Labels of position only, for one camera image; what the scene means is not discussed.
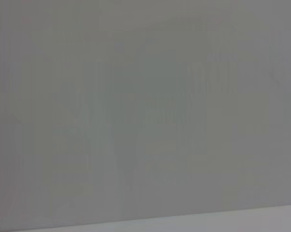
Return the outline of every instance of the white wall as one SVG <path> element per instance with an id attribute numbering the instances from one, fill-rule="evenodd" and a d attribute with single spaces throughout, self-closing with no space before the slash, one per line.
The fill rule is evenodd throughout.
<path id="1" fill-rule="evenodd" d="M 0 0 L 0 231 L 291 204 L 291 0 Z"/>

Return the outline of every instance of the wall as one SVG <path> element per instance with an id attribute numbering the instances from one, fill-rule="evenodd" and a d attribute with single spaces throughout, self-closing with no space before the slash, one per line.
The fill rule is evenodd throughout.
<path id="1" fill-rule="evenodd" d="M 291 204 L 291 0 L 0 0 L 0 231 Z"/>

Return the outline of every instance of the gray wall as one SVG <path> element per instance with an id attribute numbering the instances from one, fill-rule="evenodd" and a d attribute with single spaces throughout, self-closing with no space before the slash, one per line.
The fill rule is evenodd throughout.
<path id="1" fill-rule="evenodd" d="M 0 231 L 291 204 L 291 0 L 0 0 Z"/>

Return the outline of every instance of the white floor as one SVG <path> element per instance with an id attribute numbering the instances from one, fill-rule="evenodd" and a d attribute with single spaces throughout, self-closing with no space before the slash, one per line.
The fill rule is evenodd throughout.
<path id="1" fill-rule="evenodd" d="M 291 232 L 291 205 L 26 232 Z"/>

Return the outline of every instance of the gray surface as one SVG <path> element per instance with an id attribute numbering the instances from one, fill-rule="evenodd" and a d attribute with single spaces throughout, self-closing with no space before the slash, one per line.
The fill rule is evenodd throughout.
<path id="1" fill-rule="evenodd" d="M 0 231 L 291 204 L 291 0 L 0 0 Z"/>

